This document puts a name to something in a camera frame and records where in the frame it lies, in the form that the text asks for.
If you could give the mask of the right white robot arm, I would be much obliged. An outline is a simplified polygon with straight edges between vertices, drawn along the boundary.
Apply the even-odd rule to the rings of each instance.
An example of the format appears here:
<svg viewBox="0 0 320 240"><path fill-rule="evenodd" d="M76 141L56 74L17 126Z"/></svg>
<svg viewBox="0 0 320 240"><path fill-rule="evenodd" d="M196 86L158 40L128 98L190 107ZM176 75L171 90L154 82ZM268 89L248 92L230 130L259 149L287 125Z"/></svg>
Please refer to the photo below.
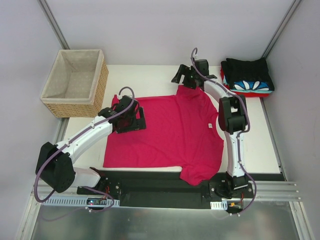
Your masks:
<svg viewBox="0 0 320 240"><path fill-rule="evenodd" d="M191 66L180 64L171 82L191 89L199 87L218 102L218 125L225 135L228 165L226 179L214 188L214 193L231 199L249 186L244 160L244 133L251 127L246 98L231 92L215 75L210 75L206 59L191 60Z"/></svg>

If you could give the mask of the wicker basket with liner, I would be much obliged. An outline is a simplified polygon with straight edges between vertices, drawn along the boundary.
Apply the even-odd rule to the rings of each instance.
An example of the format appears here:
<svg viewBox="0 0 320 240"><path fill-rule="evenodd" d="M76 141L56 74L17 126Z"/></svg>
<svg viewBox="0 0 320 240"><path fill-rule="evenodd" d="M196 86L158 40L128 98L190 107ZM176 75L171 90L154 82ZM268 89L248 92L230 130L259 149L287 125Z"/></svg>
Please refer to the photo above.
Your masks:
<svg viewBox="0 0 320 240"><path fill-rule="evenodd" d="M93 118L108 75L101 49L59 50L40 99L57 118Z"/></svg>

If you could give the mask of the pink t shirt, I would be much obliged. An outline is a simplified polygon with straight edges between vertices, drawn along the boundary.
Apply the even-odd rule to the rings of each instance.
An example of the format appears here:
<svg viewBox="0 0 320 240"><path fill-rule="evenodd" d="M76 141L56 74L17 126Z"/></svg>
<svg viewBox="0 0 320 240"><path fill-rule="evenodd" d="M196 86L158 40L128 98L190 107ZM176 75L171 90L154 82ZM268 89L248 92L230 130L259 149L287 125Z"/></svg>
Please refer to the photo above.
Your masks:
<svg viewBox="0 0 320 240"><path fill-rule="evenodd" d="M175 95L139 97L146 129L107 137L103 167L181 167L192 186L209 180L222 164L224 140L218 111L200 88L178 86Z"/></svg>

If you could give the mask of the red t shirt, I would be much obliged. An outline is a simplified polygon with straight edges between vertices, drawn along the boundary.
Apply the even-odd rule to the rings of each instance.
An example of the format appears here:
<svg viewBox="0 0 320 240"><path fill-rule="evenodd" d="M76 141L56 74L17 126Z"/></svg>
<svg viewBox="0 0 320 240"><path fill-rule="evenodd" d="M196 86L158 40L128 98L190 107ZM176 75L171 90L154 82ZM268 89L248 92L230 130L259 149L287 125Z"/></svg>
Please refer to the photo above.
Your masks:
<svg viewBox="0 0 320 240"><path fill-rule="evenodd" d="M220 69L220 76L222 79L222 83L223 85L230 90L230 87L226 81L226 77L224 74L223 69ZM271 91L265 91L265 92L261 92L261 91L252 91L252 90L233 90L231 89L232 92L238 94L238 95L244 95L246 98L265 98L268 97L271 94Z"/></svg>

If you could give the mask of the aluminium frame post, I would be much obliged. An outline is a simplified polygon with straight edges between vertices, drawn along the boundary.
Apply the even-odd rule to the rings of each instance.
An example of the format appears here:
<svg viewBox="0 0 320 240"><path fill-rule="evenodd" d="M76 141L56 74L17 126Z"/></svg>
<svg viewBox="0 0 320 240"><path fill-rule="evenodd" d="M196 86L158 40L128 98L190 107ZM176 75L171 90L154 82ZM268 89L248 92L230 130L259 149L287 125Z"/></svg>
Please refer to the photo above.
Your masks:
<svg viewBox="0 0 320 240"><path fill-rule="evenodd" d="M57 22L53 11L51 10L51 7L47 0L37 0L41 10L43 11L53 33L55 34L60 46L63 50L69 50L70 46L68 44L68 41L66 40L59 23Z"/></svg>
<svg viewBox="0 0 320 240"><path fill-rule="evenodd" d="M303 0L293 0L286 11L285 15L283 16L282 20L280 21L278 27L276 28L274 34L272 35L270 41L268 42L265 50L263 51L261 57L267 59L270 53L272 52L274 46L276 45L277 41L280 39L282 33L286 29L287 25L291 21L292 17L300 7Z"/></svg>

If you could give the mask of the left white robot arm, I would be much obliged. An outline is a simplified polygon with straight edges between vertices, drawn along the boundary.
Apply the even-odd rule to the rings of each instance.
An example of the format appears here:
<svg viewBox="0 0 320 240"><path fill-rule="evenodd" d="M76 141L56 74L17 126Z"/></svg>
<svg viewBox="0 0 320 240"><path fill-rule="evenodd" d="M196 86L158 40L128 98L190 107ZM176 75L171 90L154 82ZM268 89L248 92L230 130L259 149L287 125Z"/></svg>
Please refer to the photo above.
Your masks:
<svg viewBox="0 0 320 240"><path fill-rule="evenodd" d="M39 180L48 184L54 192L63 193L70 187L88 187L94 194L105 191L106 183L92 167L79 168L74 163L96 142L116 132L127 133L146 129L143 107L136 99L123 96L112 107L102 109L82 130L72 137L52 144L46 142L40 148L35 168Z"/></svg>

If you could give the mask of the left aluminium frame post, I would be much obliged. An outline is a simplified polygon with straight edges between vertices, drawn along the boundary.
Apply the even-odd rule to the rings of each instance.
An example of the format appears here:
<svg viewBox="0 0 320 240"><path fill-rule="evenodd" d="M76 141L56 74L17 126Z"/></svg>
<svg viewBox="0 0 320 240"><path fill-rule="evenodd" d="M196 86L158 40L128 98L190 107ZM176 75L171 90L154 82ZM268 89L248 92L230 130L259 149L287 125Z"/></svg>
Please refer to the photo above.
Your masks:
<svg viewBox="0 0 320 240"><path fill-rule="evenodd" d="M68 44L68 41L66 40L59 23L57 22L53 11L51 10L51 7L47 0L37 0L41 10L43 11L53 33L55 34L60 46L63 50L69 50L70 46Z"/></svg>

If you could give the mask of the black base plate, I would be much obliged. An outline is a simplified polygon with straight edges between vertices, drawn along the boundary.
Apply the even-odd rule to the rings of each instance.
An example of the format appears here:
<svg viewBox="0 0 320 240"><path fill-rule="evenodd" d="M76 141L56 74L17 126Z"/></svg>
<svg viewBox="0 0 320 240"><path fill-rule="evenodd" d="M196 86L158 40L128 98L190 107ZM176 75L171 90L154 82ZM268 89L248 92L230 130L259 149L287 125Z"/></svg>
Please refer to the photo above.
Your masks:
<svg viewBox="0 0 320 240"><path fill-rule="evenodd" d="M103 170L96 190L106 192L122 207L209 209L221 201L217 190L226 191L227 177L217 173L210 180L192 186L179 172Z"/></svg>

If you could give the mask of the right aluminium frame post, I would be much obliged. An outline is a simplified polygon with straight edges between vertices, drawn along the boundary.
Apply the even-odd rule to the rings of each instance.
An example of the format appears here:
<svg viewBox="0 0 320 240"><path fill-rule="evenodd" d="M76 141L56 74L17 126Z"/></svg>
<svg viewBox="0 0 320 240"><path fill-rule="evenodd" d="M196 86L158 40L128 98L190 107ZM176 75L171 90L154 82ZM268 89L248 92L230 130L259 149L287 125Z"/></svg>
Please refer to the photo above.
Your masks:
<svg viewBox="0 0 320 240"><path fill-rule="evenodd" d="M263 51L261 57L267 59L270 53L272 52L274 46L276 45L277 41L280 39L282 33L286 29L287 25L291 21L292 17L300 7L303 0L293 0L286 11L285 15L283 16L282 20L280 21L278 27L276 28L274 34L272 35L270 41L268 42L265 50Z"/></svg>

